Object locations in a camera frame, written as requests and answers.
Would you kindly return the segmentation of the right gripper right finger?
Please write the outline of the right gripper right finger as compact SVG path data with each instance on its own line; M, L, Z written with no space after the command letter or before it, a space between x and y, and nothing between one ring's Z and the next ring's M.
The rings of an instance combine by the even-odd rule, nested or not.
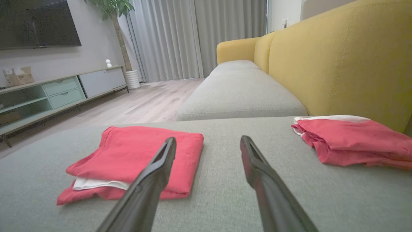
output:
M303 207L249 136L241 137L240 149L246 180L256 191L264 231L317 232Z

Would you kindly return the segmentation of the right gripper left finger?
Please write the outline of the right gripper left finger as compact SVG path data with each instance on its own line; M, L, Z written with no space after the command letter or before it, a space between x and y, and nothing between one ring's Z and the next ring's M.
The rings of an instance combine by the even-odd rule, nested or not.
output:
M98 232L150 232L161 192L169 183L176 139L167 138L116 203Z

